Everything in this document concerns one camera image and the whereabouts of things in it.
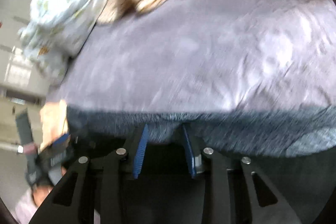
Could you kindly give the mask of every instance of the bolt head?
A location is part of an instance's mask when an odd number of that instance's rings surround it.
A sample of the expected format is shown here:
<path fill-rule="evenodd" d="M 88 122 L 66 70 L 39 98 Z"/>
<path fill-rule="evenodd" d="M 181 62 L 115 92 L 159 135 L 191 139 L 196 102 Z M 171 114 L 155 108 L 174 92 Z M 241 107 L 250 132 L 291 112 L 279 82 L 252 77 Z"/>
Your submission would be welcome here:
<path fill-rule="evenodd" d="M 244 164 L 250 164 L 251 163 L 251 159 L 249 157 L 243 157 L 241 159 L 241 162 Z"/>
<path fill-rule="evenodd" d="M 125 155 L 126 154 L 126 149 L 125 148 L 118 148 L 116 153 L 118 155 Z"/>
<path fill-rule="evenodd" d="M 78 162 L 80 163 L 80 164 L 84 164 L 84 163 L 86 163 L 88 161 L 88 158 L 87 157 L 80 157 L 79 159 L 78 159 Z"/>
<path fill-rule="evenodd" d="M 210 147 L 206 147 L 203 149 L 203 152 L 206 153 L 207 155 L 212 155 L 213 154 L 213 149 Z"/>

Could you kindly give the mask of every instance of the hand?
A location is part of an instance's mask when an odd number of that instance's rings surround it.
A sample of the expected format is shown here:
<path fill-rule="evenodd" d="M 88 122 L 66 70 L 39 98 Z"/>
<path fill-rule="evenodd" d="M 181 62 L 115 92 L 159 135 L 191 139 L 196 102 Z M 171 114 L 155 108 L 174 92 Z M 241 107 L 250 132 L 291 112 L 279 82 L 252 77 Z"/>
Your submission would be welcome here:
<path fill-rule="evenodd" d="M 46 103 L 40 111 L 40 116 L 43 132 L 43 143 L 40 149 L 43 150 L 68 132 L 67 103 L 64 100 L 57 103 Z"/>
<path fill-rule="evenodd" d="M 66 169 L 62 167 L 62 175 L 64 175 L 66 172 Z M 38 208 L 52 189 L 53 186 L 38 186 L 33 190 L 33 199 Z"/>

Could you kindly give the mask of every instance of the blue gripper pad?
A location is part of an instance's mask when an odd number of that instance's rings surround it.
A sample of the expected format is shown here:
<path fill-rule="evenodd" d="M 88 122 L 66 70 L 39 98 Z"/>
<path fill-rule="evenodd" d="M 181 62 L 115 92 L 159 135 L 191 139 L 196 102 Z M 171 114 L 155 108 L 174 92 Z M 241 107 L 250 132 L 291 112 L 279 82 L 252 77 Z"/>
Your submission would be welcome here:
<path fill-rule="evenodd" d="M 196 177 L 196 167 L 195 167 L 195 155 L 193 153 L 190 139 L 189 139 L 189 134 L 185 128 L 185 126 L 182 127 L 183 132 L 182 132 L 182 144 L 184 147 L 184 152 L 185 152 L 185 159 L 188 164 L 188 169 L 189 173 L 192 178 Z"/>
<path fill-rule="evenodd" d="M 139 174 L 141 173 L 141 168 L 142 168 L 143 159 L 145 157 L 148 137 L 149 137 L 148 126 L 145 125 L 142 131 L 142 136 L 140 138 L 138 149 L 136 151 L 134 161 L 133 161 L 133 177 L 135 179 L 137 179 Z"/>
<path fill-rule="evenodd" d="M 63 134 L 62 136 L 60 136 L 56 141 L 54 141 L 53 143 L 54 144 L 57 144 L 57 143 L 62 143 L 62 142 L 65 142 L 69 137 L 69 133 L 65 133 Z"/>

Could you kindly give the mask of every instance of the floral blanket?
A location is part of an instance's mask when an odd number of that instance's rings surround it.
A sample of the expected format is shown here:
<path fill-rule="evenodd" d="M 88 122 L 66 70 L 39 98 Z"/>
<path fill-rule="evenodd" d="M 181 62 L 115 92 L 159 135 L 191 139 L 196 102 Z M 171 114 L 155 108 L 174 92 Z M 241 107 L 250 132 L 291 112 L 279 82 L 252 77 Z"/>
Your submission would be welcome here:
<path fill-rule="evenodd" d="M 24 55 L 52 85 L 60 84 L 107 0 L 32 0 L 31 21 L 19 30 Z"/>

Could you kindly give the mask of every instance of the gray blanket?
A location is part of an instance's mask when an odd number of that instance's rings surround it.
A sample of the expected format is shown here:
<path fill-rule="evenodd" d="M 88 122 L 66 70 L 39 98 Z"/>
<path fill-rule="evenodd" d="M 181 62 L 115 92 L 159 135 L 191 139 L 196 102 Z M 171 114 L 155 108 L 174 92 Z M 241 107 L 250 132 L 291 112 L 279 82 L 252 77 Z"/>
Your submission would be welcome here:
<path fill-rule="evenodd" d="M 114 135 L 145 121 L 164 142 L 195 121 L 223 150 L 325 150 L 336 145 L 335 16 L 332 0 L 168 0 L 95 26 L 47 99 Z"/>

